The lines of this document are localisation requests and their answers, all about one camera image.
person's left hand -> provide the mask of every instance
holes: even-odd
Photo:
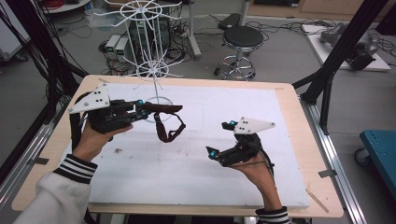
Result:
[[[79,140],[78,146],[73,150],[72,155],[90,162],[102,151],[102,147],[110,140],[110,138],[117,133],[124,133],[131,130],[134,125],[117,129],[111,133],[99,133],[91,128],[91,124],[87,121],[84,131]]]

blue plastic platform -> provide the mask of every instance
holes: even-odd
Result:
[[[360,137],[396,200],[396,132],[366,130]]]

white mat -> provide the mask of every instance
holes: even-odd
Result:
[[[137,91],[133,87],[109,84],[110,98],[147,101],[154,95],[153,86]],[[93,160],[99,167],[92,180],[92,203],[262,205],[257,188],[238,171],[210,160],[205,148],[233,147],[233,133],[221,123],[245,116],[276,123],[259,136],[276,165],[281,201],[286,206],[309,205],[274,91],[166,86],[160,94],[183,105],[178,114],[187,128],[167,144],[158,139],[155,124],[144,120],[115,136]],[[167,131],[175,130],[179,121],[172,117],[164,125]]]
[[[303,29],[306,32],[317,33],[316,35],[308,35],[307,38],[315,53],[317,54],[320,63],[323,64],[326,61],[327,57],[329,57],[330,52],[332,51],[332,47],[329,43],[320,43],[319,41],[321,32],[325,31],[327,28],[324,26],[303,25]],[[384,60],[382,60],[378,56],[378,54],[374,54],[373,58],[375,58],[375,61],[367,65],[367,67],[365,67],[363,71],[386,72],[390,70],[390,67],[384,62]],[[340,69],[352,70],[350,65],[346,62],[343,62],[343,64],[341,64]]]

black stool seat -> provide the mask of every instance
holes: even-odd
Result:
[[[247,26],[233,26],[224,32],[224,40],[238,48],[254,48],[259,46],[264,37],[256,29]]]

sleeve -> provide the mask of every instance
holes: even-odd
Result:
[[[53,172],[36,184],[36,196],[14,223],[81,223],[97,168],[91,162],[67,155]]]
[[[264,208],[258,209],[256,210],[256,214],[260,219],[258,224],[290,224],[288,208],[285,206],[274,211],[265,211]]]

